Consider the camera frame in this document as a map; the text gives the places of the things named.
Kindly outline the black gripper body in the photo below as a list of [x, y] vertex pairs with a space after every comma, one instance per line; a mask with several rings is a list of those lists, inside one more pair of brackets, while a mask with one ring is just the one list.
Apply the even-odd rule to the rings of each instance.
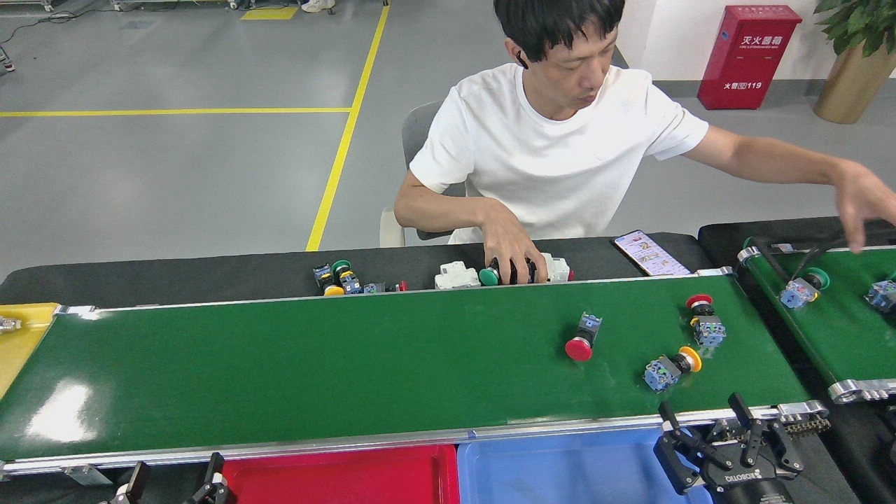
[[703, 467], [703, 479], [714, 503], [793, 503], [794, 498], [777, 478], [774, 463], [758, 457], [753, 467], [736, 462], [730, 471], [713, 463]]

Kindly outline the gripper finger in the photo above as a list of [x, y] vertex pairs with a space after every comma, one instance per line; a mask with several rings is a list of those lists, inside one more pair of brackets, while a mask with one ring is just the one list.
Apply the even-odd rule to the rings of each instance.
[[[654, 455], [659, 460], [675, 492], [685, 495], [692, 487], [703, 482], [699, 471], [701, 463], [698, 462], [698, 459], [703, 457], [704, 460], [722, 468], [723, 456], [721, 456], [720, 450], [713, 444], [707, 443], [705, 438], [685, 430], [679, 424], [668, 401], [664, 400], [660, 403], [658, 412], [664, 427], [662, 435], [654, 444]], [[684, 456], [698, 468], [694, 470], [685, 465], [680, 456]]]
[[143, 461], [137, 462], [128, 482], [116, 490], [109, 503], [139, 503], [143, 498], [148, 478], [150, 478], [150, 466]]
[[193, 495], [187, 497], [186, 503], [231, 503], [232, 491], [228, 481], [224, 478], [222, 469], [225, 459], [221, 453], [211, 454], [210, 462], [206, 467], [205, 478], [199, 489]]
[[774, 469], [776, 477], [796, 479], [803, 471], [804, 463], [782, 422], [756, 417], [737, 392], [730, 395], [727, 402], [745, 430], [739, 465], [748, 471], [759, 471], [759, 476], [767, 479], [771, 473], [760, 468], [760, 463], [766, 461]]

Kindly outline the person's left hand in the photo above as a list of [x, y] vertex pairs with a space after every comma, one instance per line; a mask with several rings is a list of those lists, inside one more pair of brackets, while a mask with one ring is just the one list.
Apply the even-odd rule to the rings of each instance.
[[831, 181], [848, 248], [860, 254], [865, 246], [867, 221], [895, 223], [894, 192], [870, 169], [850, 160], [837, 163]]

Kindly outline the person's right hand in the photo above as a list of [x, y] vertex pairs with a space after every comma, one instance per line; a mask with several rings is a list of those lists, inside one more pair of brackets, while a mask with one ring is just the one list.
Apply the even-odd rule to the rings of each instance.
[[484, 261], [497, 261], [501, 283], [526, 283], [529, 264], [535, 265], [535, 281], [547, 283], [546, 258], [536, 248], [521, 221], [504, 204], [486, 198], [479, 227], [483, 234]]

